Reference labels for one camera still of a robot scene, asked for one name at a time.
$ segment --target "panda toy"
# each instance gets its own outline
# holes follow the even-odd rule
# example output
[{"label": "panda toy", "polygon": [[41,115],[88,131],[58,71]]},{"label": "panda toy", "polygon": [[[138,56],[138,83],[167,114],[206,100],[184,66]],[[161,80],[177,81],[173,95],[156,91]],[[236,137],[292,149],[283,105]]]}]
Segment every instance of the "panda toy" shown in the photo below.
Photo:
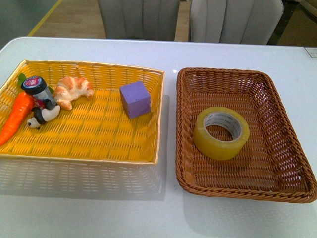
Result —
[{"label": "panda toy", "polygon": [[55,105],[49,99],[43,100],[45,105],[44,109],[40,109],[39,107],[34,107],[33,117],[28,119],[28,126],[30,128],[40,129],[41,125],[44,125],[46,122],[53,120],[56,118],[60,112],[60,106]]}]

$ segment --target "table surface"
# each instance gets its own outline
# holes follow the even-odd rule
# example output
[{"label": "table surface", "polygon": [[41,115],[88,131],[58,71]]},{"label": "table surface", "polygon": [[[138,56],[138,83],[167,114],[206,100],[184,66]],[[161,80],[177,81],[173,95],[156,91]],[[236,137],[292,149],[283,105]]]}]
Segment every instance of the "table surface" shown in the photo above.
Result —
[{"label": "table surface", "polygon": [[185,67],[258,70],[280,94],[317,175],[317,59],[303,47],[22,37],[0,51],[0,85],[23,59],[164,70],[157,166],[0,161],[1,237],[316,237],[317,201],[210,198],[176,180],[176,79]]}]

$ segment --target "gray chair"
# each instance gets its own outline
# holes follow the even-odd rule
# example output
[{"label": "gray chair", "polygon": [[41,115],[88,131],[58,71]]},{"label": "gray chair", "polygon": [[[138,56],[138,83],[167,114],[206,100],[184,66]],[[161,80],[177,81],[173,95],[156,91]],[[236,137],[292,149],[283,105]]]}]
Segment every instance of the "gray chair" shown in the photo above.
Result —
[{"label": "gray chair", "polygon": [[283,10],[281,0],[192,0],[189,41],[265,45]]},{"label": "gray chair", "polygon": [[179,0],[98,0],[106,38],[174,41]]}]

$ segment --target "clear packing tape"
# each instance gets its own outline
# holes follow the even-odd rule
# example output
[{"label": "clear packing tape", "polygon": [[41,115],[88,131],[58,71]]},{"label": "clear packing tape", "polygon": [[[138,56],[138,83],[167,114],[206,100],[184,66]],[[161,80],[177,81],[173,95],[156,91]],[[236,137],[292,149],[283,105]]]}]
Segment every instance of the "clear packing tape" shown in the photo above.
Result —
[{"label": "clear packing tape", "polygon": [[[227,129],[233,140],[221,141],[211,136],[206,127],[211,125]],[[197,149],[215,160],[229,160],[236,156],[249,139],[247,122],[236,111],[225,107],[211,107],[197,117],[193,140]]]}]

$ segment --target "purple cube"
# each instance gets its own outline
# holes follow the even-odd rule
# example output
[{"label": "purple cube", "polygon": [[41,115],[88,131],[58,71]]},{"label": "purple cube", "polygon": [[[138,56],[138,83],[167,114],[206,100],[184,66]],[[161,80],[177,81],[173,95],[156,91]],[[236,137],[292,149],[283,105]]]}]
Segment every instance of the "purple cube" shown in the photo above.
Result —
[{"label": "purple cube", "polygon": [[141,81],[121,86],[120,96],[130,119],[151,111],[151,97]]}]

